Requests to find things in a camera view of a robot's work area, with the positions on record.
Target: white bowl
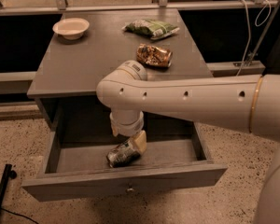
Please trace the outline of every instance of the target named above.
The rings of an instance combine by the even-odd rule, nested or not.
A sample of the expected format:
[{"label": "white bowl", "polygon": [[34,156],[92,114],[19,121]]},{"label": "white bowl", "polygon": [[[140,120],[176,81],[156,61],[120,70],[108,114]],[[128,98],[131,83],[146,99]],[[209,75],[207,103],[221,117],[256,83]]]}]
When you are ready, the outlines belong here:
[{"label": "white bowl", "polygon": [[58,35],[62,35],[65,39],[76,40],[83,36],[89,26],[90,23],[84,19],[64,19],[54,24],[53,31]]}]

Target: black stand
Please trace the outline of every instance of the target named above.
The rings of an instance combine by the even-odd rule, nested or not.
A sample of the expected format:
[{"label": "black stand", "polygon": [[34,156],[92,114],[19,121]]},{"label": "black stand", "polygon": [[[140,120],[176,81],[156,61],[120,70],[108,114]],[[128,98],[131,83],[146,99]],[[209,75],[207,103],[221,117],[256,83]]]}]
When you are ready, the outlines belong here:
[{"label": "black stand", "polygon": [[17,177],[17,173],[15,171],[11,170],[11,167],[12,167],[11,164],[6,164],[6,167],[2,174],[2,178],[1,178],[1,182],[0,182],[0,209],[1,209],[1,204],[3,201],[4,194],[6,192],[8,179],[9,178],[14,179]]}]

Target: floor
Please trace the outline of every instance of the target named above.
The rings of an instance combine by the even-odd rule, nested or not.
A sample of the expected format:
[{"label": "floor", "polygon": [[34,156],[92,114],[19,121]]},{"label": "floor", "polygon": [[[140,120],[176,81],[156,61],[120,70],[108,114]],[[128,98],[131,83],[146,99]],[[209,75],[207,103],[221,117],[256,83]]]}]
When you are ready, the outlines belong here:
[{"label": "floor", "polygon": [[[202,126],[215,163],[226,173],[208,188],[177,189],[153,194],[127,194],[40,203],[21,182],[40,168],[49,129],[36,105],[0,107],[0,180],[6,163],[18,176],[10,179],[3,207],[38,223],[252,223],[259,192],[277,143],[253,134]],[[0,223],[33,223],[1,211]]]}]

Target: open drawer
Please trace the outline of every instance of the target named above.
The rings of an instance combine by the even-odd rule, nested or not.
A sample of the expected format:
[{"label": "open drawer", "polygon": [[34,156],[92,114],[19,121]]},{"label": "open drawer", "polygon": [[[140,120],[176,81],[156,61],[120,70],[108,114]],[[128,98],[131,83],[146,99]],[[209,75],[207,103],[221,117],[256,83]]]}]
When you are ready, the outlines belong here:
[{"label": "open drawer", "polygon": [[215,185],[226,171],[214,164],[199,124],[145,114],[147,151],[126,167],[110,168],[110,110],[96,96],[60,98],[48,152],[36,179],[22,183],[39,201],[101,197]]}]

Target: chip bag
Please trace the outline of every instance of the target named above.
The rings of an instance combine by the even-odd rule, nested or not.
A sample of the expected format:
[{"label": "chip bag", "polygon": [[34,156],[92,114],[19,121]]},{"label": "chip bag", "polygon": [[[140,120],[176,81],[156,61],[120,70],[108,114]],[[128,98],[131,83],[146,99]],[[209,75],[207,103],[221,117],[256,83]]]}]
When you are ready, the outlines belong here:
[{"label": "chip bag", "polygon": [[148,35],[152,40],[159,40],[177,33],[179,27],[168,22],[152,19],[136,20],[123,27],[124,31],[140,35]]}]

